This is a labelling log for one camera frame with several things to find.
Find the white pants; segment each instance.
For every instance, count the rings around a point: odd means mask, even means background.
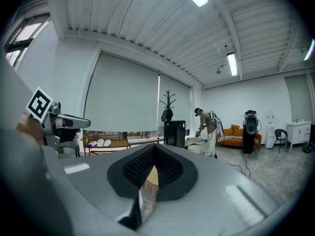
[[[206,155],[211,155],[216,153],[216,141],[217,141],[217,129],[215,129],[211,134],[208,134],[208,151]]]

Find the white bucket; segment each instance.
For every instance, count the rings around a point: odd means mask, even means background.
[[[201,154],[202,147],[198,145],[189,145],[188,150],[197,154]]]

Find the ceiling beam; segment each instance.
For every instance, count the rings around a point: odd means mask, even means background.
[[[289,76],[298,75],[298,74],[306,73],[306,70],[309,70],[311,72],[315,72],[315,68],[312,68],[312,62],[306,62],[306,61],[299,62],[297,64],[287,65],[287,66],[285,66],[285,68],[286,68],[286,70],[281,71],[281,72],[278,71],[277,67],[273,67],[273,68],[269,68],[266,70],[260,70],[257,72],[246,74],[246,78],[244,80],[255,79],[255,78],[265,77],[265,76],[270,76],[270,75],[277,75],[277,74],[281,74],[281,73],[289,74]],[[217,86],[223,86],[225,84],[240,82],[240,81],[242,81],[242,80],[233,81],[232,78],[228,78],[228,79],[224,79],[224,80],[217,81],[217,82],[206,83],[203,85],[203,89],[213,88],[213,87],[217,87]]]
[[[236,49],[236,62],[237,62],[237,68],[240,76],[240,80],[243,79],[243,57],[242,57],[242,48],[241,48],[241,41],[239,38],[239,34],[236,30],[236,26],[234,23],[234,20],[232,19],[227,6],[224,4],[222,0],[209,0],[210,2],[213,2],[215,6],[218,8],[218,10],[221,12],[221,15],[223,16],[225,23],[227,27],[229,28],[230,34],[232,36],[233,43],[235,45]]]
[[[65,37],[67,38],[78,38],[78,36],[78,30],[68,29],[65,33]],[[160,71],[162,74],[174,78],[175,80],[180,81],[187,86],[196,86],[202,88],[202,84],[200,82],[183,71],[181,68],[162,58],[160,55],[139,45],[121,38],[97,33],[94,31],[82,31],[80,36],[82,39],[99,42],[99,51],[119,57],[121,59],[132,61],[156,72]]]
[[[299,18],[298,18],[297,13],[295,12],[295,10],[293,8],[292,8],[292,19],[291,20],[292,21],[291,21],[289,39],[287,41],[287,45],[286,45],[285,51],[283,53],[283,56],[281,58],[281,61],[278,64],[279,72],[281,72],[283,70],[285,63],[287,61],[287,58],[289,57],[290,52],[291,52],[292,48],[294,47],[296,40],[297,40],[297,36],[299,34],[299,28],[300,28]]]
[[[48,8],[56,34],[59,39],[64,38],[64,33],[69,29],[66,0],[47,0]]]

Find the black chair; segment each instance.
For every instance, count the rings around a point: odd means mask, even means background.
[[[280,153],[281,142],[285,142],[286,152],[287,152],[287,132],[285,130],[283,130],[283,129],[276,129],[275,130],[275,135],[276,135],[276,140],[275,140],[274,145],[276,144],[277,141],[280,142],[278,154]]]

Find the roller blind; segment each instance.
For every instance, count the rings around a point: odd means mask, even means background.
[[[285,83],[289,92],[291,103],[292,121],[296,121],[296,116],[305,121],[313,121],[313,107],[311,92],[306,75],[285,77]]]
[[[158,73],[133,62],[101,54],[91,80],[85,118],[87,130],[155,131]]]
[[[190,127],[190,88],[165,76],[160,75],[160,85],[159,85],[159,100],[167,103],[167,99],[164,96],[166,91],[169,91],[169,94],[175,94],[171,97],[171,101],[176,99],[171,105],[174,107],[173,118],[172,120],[184,120],[186,121],[185,129]],[[161,116],[164,111],[165,105],[161,102],[158,103],[158,132],[162,133],[164,131],[164,122],[161,121]]]

